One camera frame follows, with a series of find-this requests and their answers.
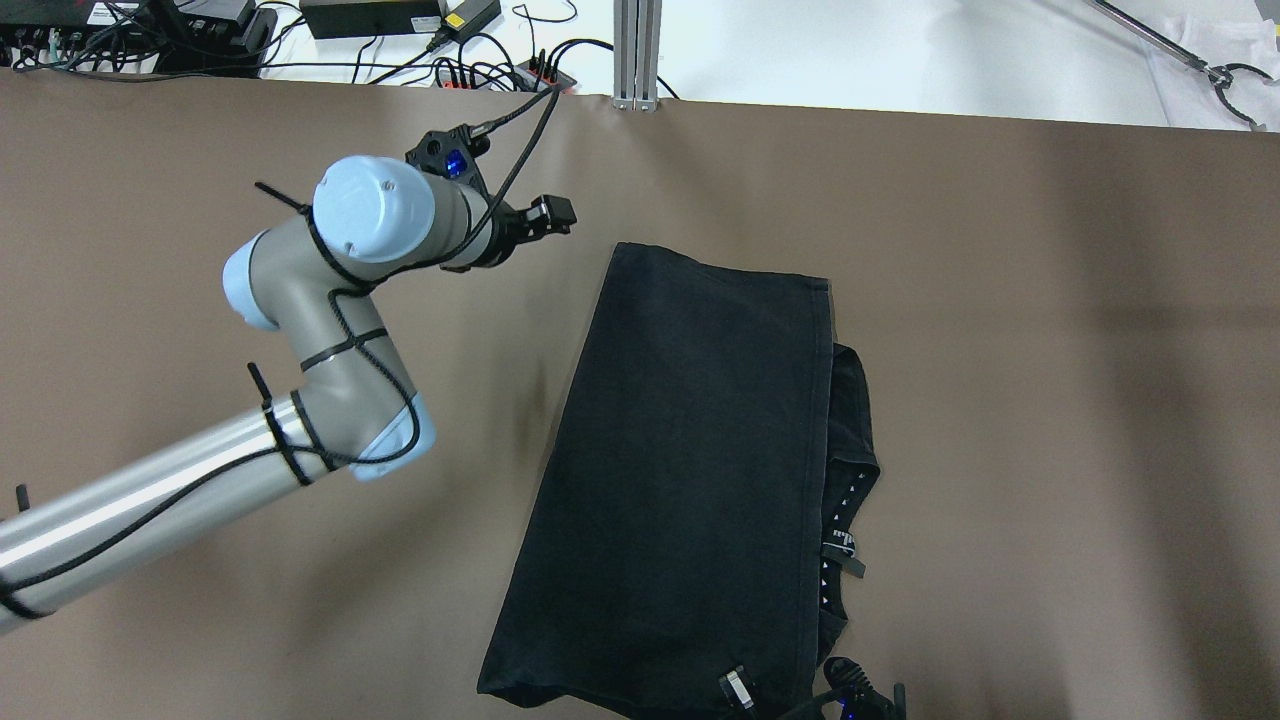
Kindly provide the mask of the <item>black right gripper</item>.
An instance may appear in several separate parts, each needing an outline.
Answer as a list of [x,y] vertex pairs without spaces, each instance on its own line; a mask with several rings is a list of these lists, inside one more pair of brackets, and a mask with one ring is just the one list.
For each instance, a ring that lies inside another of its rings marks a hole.
[[838,706],[840,719],[908,717],[908,693],[902,683],[893,684],[891,693],[883,694],[860,664],[842,656],[826,659],[820,670],[829,689],[781,712],[765,707],[763,693],[742,667],[719,676],[718,685],[731,719],[822,719],[822,711],[829,705]]

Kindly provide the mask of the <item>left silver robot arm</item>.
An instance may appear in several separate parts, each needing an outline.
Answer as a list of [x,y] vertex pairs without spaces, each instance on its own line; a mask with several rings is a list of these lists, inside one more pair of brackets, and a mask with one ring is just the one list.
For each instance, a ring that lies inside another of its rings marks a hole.
[[488,184],[477,156],[494,129],[433,131],[402,158],[338,159],[288,219],[227,259],[228,306],[285,341],[298,384],[276,392],[250,364],[252,407],[4,520],[4,633],[334,471],[376,480],[433,448],[434,420],[376,291],[408,272],[499,266],[577,220],[564,196],[509,200],[539,135]]

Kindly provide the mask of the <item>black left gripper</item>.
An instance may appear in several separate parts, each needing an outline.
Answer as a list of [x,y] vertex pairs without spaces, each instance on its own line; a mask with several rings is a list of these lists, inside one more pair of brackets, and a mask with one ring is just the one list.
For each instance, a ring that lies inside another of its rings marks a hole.
[[579,219],[570,199],[543,193],[520,208],[507,201],[504,190],[488,188],[477,159],[490,149],[494,129],[494,122],[485,122],[430,131],[404,152],[413,169],[451,187],[451,195],[436,209],[436,224],[449,227],[444,247],[415,264],[415,269],[494,268],[520,245],[549,234],[568,234],[576,225]]

